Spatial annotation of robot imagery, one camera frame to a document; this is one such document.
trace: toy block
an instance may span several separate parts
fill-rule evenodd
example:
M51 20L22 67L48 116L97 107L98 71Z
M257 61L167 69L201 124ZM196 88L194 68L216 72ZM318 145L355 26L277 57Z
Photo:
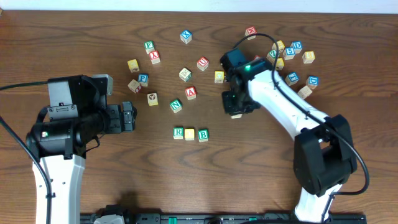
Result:
M254 28L254 27L249 27L249 28L247 28L246 31L245 31L245 33L244 33L244 36L248 36L248 35L250 35L250 34L257 34L256 28ZM252 37L249 37L248 40L251 40L251 39L254 39L254 38L256 38L255 35L252 36Z
M315 60L315 54L313 51L304 52L303 54L303 62L304 63L312 63Z
M304 86L301 90L298 91L298 96L301 97L301 99L306 99L309 95L311 95L312 90L308 86Z
M268 52L267 59L270 63L274 63L275 58L276 58L276 50L271 50L270 52Z
M187 43L189 43L192 40L192 33L189 32L188 30L184 30L181 33L180 38L181 38L182 42L187 44Z
M282 53L285 50L284 43L281 40L278 40L277 44L278 44L278 48L279 48L279 53ZM276 50L276 45L275 44L272 45L272 49Z
M224 82L224 71L216 71L214 75L214 83Z
M192 141L195 140L195 130L193 128L188 128L184 130L185 140Z
M150 62L152 62L152 64L156 64L156 63L160 62L160 56L159 56L159 52L157 50L149 53L149 57L150 57Z
M128 87L134 93L138 93L138 91L141 89L141 84L135 80L131 80L131 82L128 84Z
M173 138L174 139L184 139L184 128L173 128Z
M295 72L288 74L285 78L285 82L288 84L288 86L296 84L298 81L299 76Z
M286 47L284 50L284 59L285 60L290 60L294 58L294 49L293 47Z
M127 62L127 64L129 65L131 73L139 71L137 59L130 60Z
M192 77L191 71L189 71L187 68L183 68L180 72L180 78L184 81L187 82L190 78Z
M237 118L241 118L242 114L237 114L237 115L232 115L231 119L237 119Z
M148 75L147 74L139 74L138 82L141 84L141 86L148 86L148 83L149 83Z
M170 103L170 107L173 110L174 113L179 112L182 110L182 105L179 100L174 100L173 102Z
M197 97L197 92L195 91L195 87L186 88L185 94L187 95L188 100L192 100Z
M153 41L148 41L144 43L144 47L145 47L145 51L147 52L147 54L154 52L155 51L155 45Z
M149 106L156 106L158 105L157 101L157 94L156 93L149 93L148 94L148 104Z
M290 47L293 47L294 53L296 53L296 54L300 53L301 50L303 49L303 45L301 44L301 41L292 42Z
M198 139L199 139L199 142L209 141L209 133L208 133L207 129L198 131Z
M276 70L282 70L284 66L284 60L282 58L278 58L278 60L276 60Z
M319 84L319 78L310 75L305 83L311 90L315 89Z
M209 61L205 57L200 58L198 61L198 68L205 71L207 67L209 67Z

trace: wood grain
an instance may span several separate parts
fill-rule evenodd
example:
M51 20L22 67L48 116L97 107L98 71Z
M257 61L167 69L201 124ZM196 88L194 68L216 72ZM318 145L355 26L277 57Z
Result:
M109 103L131 100L138 109L133 133L105 136L91 151L81 186L81 211L111 203L134 211L264 212L292 210L300 186L292 172L293 142L265 110L231 120L223 112L214 84L218 60L248 26L283 40L301 40L316 59L285 62L281 75L295 71L298 90L309 75L320 86L308 102L330 116L342 114L371 175L369 190L358 197L337 197L334 212L365 213L369 223L398 222L398 20L395 15L51 12L4 11L0 18L0 85L42 81L69 75L108 73L114 78ZM184 29L193 32L185 45ZM161 63L152 65L143 43L155 42ZM249 57L265 57L271 43L260 37L241 45ZM205 56L205 72L196 61ZM149 74L149 87L132 93L127 61L138 59ZM193 78L178 73L187 67ZM184 89L198 96L187 101ZM156 91L159 106L148 106L145 93ZM173 114L169 102L180 98ZM47 87L2 91L1 115L20 136L49 103ZM173 140L174 126L208 128L210 141ZM35 184L32 163L0 129L0 223L33 223ZM344 190L363 185L361 170Z

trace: white background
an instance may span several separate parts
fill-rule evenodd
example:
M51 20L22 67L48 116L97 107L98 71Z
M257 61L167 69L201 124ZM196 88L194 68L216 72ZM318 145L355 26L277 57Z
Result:
M398 0L0 0L3 9L398 13Z

